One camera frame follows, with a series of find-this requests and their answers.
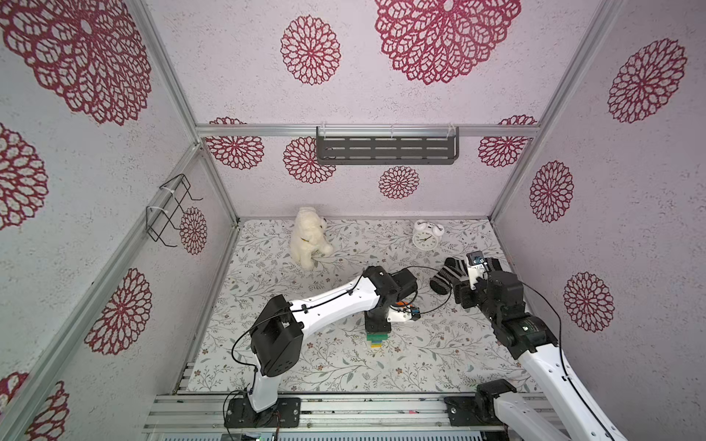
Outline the green long lego brick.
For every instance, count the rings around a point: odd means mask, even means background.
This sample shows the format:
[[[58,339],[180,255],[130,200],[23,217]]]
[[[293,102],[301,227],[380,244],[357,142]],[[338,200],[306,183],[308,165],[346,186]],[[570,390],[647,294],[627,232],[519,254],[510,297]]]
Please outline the green long lego brick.
[[[386,334],[386,333],[367,334],[366,338],[369,342],[382,342],[382,341],[385,341],[389,338],[389,334]]]

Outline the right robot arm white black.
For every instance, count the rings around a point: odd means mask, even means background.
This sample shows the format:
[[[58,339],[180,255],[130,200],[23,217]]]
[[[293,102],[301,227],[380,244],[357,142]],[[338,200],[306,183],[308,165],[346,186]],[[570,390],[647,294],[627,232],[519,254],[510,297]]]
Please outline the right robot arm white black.
[[[496,340],[540,386],[564,428],[558,429],[531,408],[505,380],[477,388],[478,411],[524,440],[625,439],[570,367],[561,338],[526,311],[525,288],[513,273],[475,265],[468,268],[468,279],[454,294],[461,307],[483,312]]]

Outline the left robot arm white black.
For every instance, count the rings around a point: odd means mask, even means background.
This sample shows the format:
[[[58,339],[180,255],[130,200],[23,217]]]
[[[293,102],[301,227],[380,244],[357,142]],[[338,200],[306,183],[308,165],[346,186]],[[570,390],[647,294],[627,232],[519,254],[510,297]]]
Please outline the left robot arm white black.
[[[241,363],[253,369],[253,384],[224,402],[224,427],[298,426],[301,401],[279,398],[279,384],[298,363],[306,340],[361,312],[367,341],[379,347],[391,334],[393,323],[420,318],[416,307],[403,303],[417,294],[417,279],[409,270],[389,273],[381,266],[369,266],[353,281],[317,296],[299,301],[282,295],[270,299],[243,334],[250,338],[256,356],[253,363]]]

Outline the black grey striped sock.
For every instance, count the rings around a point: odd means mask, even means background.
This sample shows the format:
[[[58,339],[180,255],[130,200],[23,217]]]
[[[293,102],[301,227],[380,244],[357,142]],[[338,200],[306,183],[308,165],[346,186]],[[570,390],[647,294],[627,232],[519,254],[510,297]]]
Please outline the black grey striped sock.
[[[502,270],[501,261],[494,257],[485,257],[486,273],[491,270]],[[461,283],[469,283],[467,266],[465,260],[455,257],[448,257],[444,266],[432,277],[429,282],[430,288],[439,295],[447,295]]]

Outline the white alarm clock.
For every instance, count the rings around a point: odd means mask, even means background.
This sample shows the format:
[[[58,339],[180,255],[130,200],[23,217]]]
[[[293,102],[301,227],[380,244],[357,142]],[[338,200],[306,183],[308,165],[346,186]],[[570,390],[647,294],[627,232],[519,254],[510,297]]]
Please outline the white alarm clock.
[[[414,224],[412,243],[421,251],[433,251],[438,247],[444,233],[445,228],[438,223],[417,220]]]

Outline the white plush teddy bear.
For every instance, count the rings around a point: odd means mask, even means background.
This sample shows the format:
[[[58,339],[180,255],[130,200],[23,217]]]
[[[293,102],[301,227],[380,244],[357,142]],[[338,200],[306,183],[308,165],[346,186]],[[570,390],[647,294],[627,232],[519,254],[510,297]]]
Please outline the white plush teddy bear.
[[[315,253],[328,257],[334,252],[334,247],[325,238],[326,229],[325,219],[318,215],[315,208],[299,209],[290,237],[290,255],[302,269],[314,269]]]

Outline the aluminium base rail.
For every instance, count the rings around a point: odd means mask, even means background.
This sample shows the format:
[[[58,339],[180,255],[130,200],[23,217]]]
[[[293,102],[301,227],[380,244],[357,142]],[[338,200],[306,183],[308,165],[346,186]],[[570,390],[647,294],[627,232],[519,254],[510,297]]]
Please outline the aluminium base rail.
[[[142,432],[235,435],[278,428],[282,433],[500,432],[498,420],[472,413],[472,393],[284,393],[274,410],[253,413],[244,399],[222,394],[162,395]]]

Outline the grey metal wall shelf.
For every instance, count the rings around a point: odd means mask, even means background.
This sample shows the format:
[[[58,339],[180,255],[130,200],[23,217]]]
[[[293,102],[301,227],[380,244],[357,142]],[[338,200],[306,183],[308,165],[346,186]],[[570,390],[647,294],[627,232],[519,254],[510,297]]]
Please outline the grey metal wall shelf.
[[[320,165],[453,165],[459,137],[327,135],[316,128],[315,156]]]

